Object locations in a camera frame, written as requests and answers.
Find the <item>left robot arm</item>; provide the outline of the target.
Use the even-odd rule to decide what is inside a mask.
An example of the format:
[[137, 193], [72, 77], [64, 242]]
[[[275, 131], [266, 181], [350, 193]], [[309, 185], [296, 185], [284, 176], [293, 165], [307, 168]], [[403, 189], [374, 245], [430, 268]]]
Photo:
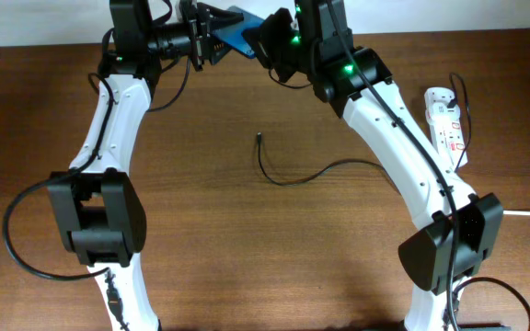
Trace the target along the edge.
[[230, 49], [216, 30], [245, 15], [196, 1], [179, 2], [177, 23], [152, 18], [145, 1], [112, 1], [109, 10], [93, 121], [69, 171], [52, 173], [47, 189], [63, 246], [96, 280], [112, 329], [158, 330], [142, 273], [146, 216], [129, 178], [137, 132], [154, 112], [162, 61], [187, 58], [197, 71], [217, 63]]

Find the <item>blue screen smartphone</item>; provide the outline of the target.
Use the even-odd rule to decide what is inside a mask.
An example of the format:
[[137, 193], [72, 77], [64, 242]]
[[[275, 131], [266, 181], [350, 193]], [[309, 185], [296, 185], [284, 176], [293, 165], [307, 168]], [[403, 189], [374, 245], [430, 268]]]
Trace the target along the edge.
[[256, 54], [243, 37], [243, 32], [247, 29], [258, 28], [263, 18], [258, 17], [238, 6], [230, 6], [227, 11], [232, 11], [243, 16], [243, 20], [226, 28], [220, 28], [213, 32], [214, 36], [225, 45], [244, 55], [249, 59], [255, 59]]

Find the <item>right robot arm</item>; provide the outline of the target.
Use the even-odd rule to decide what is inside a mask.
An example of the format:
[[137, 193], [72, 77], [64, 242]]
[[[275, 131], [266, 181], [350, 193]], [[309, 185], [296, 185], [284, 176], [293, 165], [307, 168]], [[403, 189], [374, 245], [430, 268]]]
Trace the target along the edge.
[[282, 81], [307, 76], [316, 96], [369, 145], [405, 201], [417, 231], [398, 249], [414, 284], [402, 328], [457, 329], [461, 290], [498, 237], [500, 201], [479, 196], [438, 155], [381, 58], [354, 45], [341, 1], [299, 1], [243, 37]]

